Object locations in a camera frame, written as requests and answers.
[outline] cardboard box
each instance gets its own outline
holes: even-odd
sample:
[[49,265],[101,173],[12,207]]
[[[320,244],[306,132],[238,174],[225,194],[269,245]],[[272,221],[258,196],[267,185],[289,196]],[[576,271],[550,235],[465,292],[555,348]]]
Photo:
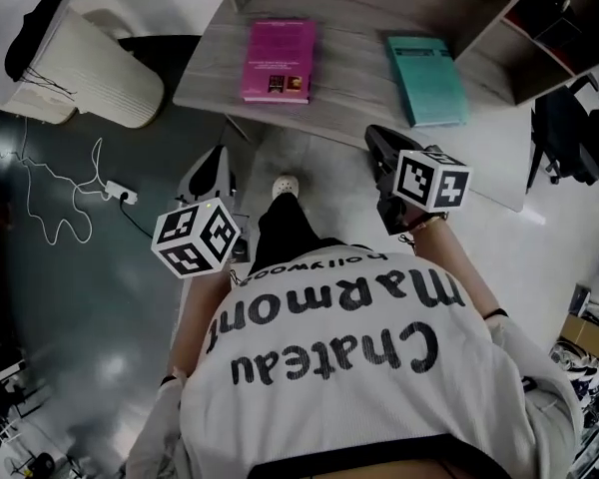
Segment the cardboard box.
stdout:
[[599,326],[596,324],[568,314],[561,336],[599,357]]

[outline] white t-shirt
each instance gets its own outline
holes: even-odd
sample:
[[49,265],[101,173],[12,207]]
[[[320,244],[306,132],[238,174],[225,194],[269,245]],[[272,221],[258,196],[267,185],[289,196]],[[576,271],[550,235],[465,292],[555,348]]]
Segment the white t-shirt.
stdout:
[[484,321],[446,271],[337,246],[231,291],[193,376],[161,388],[127,474],[307,477],[443,459],[475,478],[562,479],[581,419],[548,355],[505,315]]

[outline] power strip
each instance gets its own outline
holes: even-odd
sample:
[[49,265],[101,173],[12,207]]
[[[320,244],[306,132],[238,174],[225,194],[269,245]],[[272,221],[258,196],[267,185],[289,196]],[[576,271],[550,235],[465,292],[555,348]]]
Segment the power strip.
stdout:
[[122,194],[128,194],[129,196],[124,200],[124,202],[130,205],[133,205],[138,201],[138,194],[136,194],[133,190],[129,190],[128,188],[118,185],[113,181],[107,181],[107,186],[104,188],[104,191],[116,199],[119,199]]

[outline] gray floor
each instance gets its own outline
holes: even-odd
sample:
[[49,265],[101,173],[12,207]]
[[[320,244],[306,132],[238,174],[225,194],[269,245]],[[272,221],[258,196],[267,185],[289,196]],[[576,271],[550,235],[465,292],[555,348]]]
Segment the gray floor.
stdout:
[[[25,155],[84,182],[93,177],[90,155],[100,137],[102,179],[138,193],[139,202],[127,209],[150,233],[203,152],[227,144],[240,158],[240,175],[248,174],[255,153],[224,116],[168,105],[142,130],[92,115],[62,126],[29,120]],[[20,151],[23,139],[24,119],[0,114],[0,151]],[[89,457],[93,472],[109,475],[126,458],[165,375],[182,283],[117,201],[78,196],[93,222],[91,240],[79,244],[63,226],[58,244],[49,246],[40,223],[26,213],[26,169],[13,156],[0,159],[0,178],[11,192],[7,253],[16,331],[32,371],[52,393],[34,419],[63,451]],[[31,209],[43,216],[50,238],[62,218],[82,238],[87,234],[71,195],[69,183],[33,170]]]

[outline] chair leg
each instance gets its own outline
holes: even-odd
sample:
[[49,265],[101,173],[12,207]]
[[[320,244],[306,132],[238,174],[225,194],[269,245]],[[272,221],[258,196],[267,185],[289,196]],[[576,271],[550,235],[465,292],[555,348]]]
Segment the chair leg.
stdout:
[[526,194],[530,192],[532,184],[537,176],[539,170],[539,164],[541,163],[541,157],[543,156],[543,148],[538,144],[535,144],[535,153],[532,157],[532,165],[530,166],[530,174],[528,175],[528,185],[526,186]]
[[552,178],[550,178],[550,183],[552,183],[553,185],[559,185],[559,180],[563,179],[563,174],[561,174],[561,170],[559,169],[559,165],[557,164],[557,162],[552,162],[551,165],[555,175]]

